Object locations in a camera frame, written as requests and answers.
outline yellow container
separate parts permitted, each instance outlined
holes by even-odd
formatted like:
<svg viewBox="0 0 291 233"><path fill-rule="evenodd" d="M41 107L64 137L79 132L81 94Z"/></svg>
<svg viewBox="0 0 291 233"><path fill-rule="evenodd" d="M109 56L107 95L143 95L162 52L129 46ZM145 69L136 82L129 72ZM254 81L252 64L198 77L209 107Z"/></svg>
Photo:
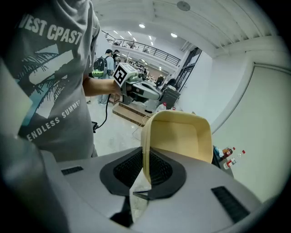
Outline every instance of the yellow container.
<svg viewBox="0 0 291 233"><path fill-rule="evenodd" d="M152 116L141 131L143 171L149 182L150 147L211 163L211 129L206 119L182 111L163 110Z"/></svg>

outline light blue shirt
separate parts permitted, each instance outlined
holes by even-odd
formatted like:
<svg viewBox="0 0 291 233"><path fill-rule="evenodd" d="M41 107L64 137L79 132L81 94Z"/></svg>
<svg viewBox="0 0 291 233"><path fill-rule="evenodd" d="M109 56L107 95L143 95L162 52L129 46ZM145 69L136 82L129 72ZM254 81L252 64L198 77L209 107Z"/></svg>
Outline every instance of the light blue shirt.
<svg viewBox="0 0 291 233"><path fill-rule="evenodd" d="M109 71L114 71L114 60L111 56L107 57L106 58L106 61L107 61L107 70Z"/></svg>

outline smoke detector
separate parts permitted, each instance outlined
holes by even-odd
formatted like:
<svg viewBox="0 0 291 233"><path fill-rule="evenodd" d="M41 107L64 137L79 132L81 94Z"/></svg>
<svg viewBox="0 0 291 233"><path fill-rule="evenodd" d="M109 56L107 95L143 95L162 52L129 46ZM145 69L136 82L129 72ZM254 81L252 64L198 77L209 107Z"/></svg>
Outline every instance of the smoke detector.
<svg viewBox="0 0 291 233"><path fill-rule="evenodd" d="M191 8L190 5L184 1L178 2L177 7L182 11L189 11Z"/></svg>

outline balcony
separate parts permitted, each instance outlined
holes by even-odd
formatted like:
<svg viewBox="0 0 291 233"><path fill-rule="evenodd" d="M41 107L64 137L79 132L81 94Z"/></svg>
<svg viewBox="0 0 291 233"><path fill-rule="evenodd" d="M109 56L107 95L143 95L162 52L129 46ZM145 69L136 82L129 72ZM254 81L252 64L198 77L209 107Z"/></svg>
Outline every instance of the balcony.
<svg viewBox="0 0 291 233"><path fill-rule="evenodd" d="M167 61L175 66L177 66L179 64L179 62L181 61L179 58L177 58L169 53L166 53L162 50L156 49L154 47L147 46L145 44L141 44L141 43L134 42L134 41L115 39L114 37L110 36L108 33L105 33L104 31L103 31L103 33L104 33L104 36L107 39L108 43L110 43L112 45L138 50L140 52L144 52L144 53L150 54L152 56L156 56L156 57L158 57L162 60L165 60L165 61Z"/></svg>

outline person with backpack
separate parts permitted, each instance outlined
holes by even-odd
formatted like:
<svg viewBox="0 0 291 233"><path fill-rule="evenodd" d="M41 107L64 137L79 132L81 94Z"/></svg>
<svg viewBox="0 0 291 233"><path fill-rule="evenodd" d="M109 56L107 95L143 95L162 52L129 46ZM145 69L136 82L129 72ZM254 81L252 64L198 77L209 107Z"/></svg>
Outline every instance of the person with backpack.
<svg viewBox="0 0 291 233"><path fill-rule="evenodd" d="M113 74L114 61L112 58L112 53L113 52L111 49L107 49L105 54L102 57L97 59L97 62L99 63L99 66L97 67L97 69L103 70L103 76L99 77L99 79L109 79L109 77ZM99 95L98 104L106 105L107 99L108 99L108 95Z"/></svg>

